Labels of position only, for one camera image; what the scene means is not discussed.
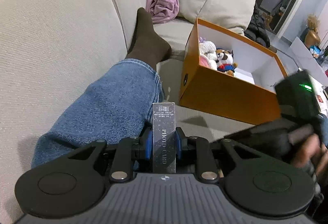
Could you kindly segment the person's right hand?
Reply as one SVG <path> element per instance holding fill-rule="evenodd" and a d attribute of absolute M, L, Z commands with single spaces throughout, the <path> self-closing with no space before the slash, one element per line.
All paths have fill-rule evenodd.
<path fill-rule="evenodd" d="M 319 184 L 327 186 L 327 148 L 320 142 L 317 134 L 310 135 L 307 138 L 291 164 L 294 167 L 303 168 L 309 161 L 314 165 Z"/>

